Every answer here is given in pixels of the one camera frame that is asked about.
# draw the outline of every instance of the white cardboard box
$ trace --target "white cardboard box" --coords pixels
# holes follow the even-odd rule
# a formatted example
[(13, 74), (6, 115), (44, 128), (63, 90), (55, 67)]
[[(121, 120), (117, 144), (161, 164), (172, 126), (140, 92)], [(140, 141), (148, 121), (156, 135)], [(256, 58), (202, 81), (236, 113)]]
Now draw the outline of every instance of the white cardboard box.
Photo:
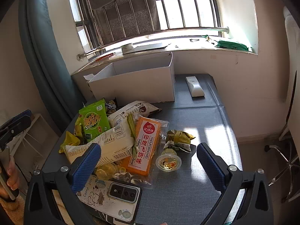
[(113, 62), (97, 73), (89, 86), (97, 100), (117, 98), (119, 106), (133, 101), (174, 101), (172, 52), (147, 54), (127, 62)]

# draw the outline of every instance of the white remote control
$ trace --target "white remote control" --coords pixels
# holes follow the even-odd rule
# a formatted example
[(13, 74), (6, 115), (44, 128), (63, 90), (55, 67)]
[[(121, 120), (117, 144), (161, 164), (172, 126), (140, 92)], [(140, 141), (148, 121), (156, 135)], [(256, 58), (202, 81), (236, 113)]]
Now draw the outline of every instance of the white remote control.
[(201, 88), (197, 78), (195, 76), (186, 77), (188, 88), (192, 97), (204, 96), (204, 91)]

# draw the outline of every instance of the white snack bag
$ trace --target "white snack bag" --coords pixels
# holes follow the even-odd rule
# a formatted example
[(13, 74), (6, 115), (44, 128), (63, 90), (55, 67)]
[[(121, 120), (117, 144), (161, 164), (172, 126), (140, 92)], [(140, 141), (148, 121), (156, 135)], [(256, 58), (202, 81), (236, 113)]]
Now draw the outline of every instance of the white snack bag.
[(134, 101), (127, 104), (121, 109), (109, 115), (108, 121), (111, 127), (116, 126), (118, 123), (122, 122), (129, 113), (134, 115), (135, 113), (140, 114), (141, 116), (147, 118), (149, 114), (159, 112), (161, 109), (153, 106), (152, 104), (146, 101)]
[(134, 138), (131, 137), (127, 118), (86, 145), (66, 145), (66, 155), (69, 162), (73, 163), (77, 157), (82, 156), (92, 143), (97, 143), (101, 147), (101, 158), (96, 167), (131, 156)]

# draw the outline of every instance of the window sill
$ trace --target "window sill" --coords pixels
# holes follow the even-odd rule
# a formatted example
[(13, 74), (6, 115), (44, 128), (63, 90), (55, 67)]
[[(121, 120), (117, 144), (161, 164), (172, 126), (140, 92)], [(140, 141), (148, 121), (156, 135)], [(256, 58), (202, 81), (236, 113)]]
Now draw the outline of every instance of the window sill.
[(213, 44), (206, 41), (206, 39), (203, 37), (168, 38), (168, 39), (163, 39), (163, 40), (155, 40), (155, 41), (151, 41), (151, 42), (149, 42), (149, 41), (143, 42), (143, 43), (139, 43), (136, 46), (143, 46), (143, 45), (162, 43), (162, 42), (170, 43), (170, 45), (168, 45), (166, 48), (163, 48), (163, 49), (148, 50), (148, 51), (143, 51), (143, 52), (133, 52), (133, 53), (125, 54), (125, 55), (122, 54), (121, 48), (110, 50), (101, 56), (107, 55), (112, 52), (115, 52), (115, 55), (113, 55), (110, 58), (104, 58), (101, 61), (93, 62), (94, 60), (97, 59), (97, 58), (95, 58), (93, 61), (87, 63), (85, 66), (83, 66), (82, 68), (75, 71), (72, 75), (82, 72), (82, 71), (85, 71), (87, 69), (93, 68), (93, 67), (97, 67), (99, 65), (109, 64), (109, 63), (112, 63), (112, 62), (120, 60), (120, 59), (131, 58), (131, 57), (134, 57), (137, 55), (146, 55), (146, 54), (157, 53), (157, 52), (173, 52), (173, 51), (203, 50), (204, 49), (204, 50), (217, 50), (217, 51), (228, 51), (228, 52), (231, 51), (231, 52), (257, 55), (252, 52), (245, 52), (245, 51), (240, 51), (240, 50), (215, 47)]

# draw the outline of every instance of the wall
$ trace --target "wall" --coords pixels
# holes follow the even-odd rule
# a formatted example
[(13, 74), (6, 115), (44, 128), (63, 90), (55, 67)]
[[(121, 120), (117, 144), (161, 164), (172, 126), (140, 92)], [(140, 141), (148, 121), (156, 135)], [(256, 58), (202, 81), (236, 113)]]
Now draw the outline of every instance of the wall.
[(229, 27), (228, 38), (253, 47), (258, 52), (257, 18), (254, 0), (217, 0), (221, 25)]
[(289, 51), (284, 5), (281, 0), (254, 2), (258, 55), (207, 50), (174, 52), (175, 73), (209, 73), (214, 77), (240, 141), (280, 132), (287, 115)]
[(18, 4), (19, 0), (16, 0), (0, 23), (0, 111), (6, 113), (8, 118), (27, 109), (32, 113), (41, 113), (60, 135), (40, 98), (23, 52), (18, 26)]
[(70, 74), (87, 64), (84, 58), (78, 61), (77, 54), (84, 53), (69, 0), (47, 0), (49, 16), (52, 23), (58, 49)]

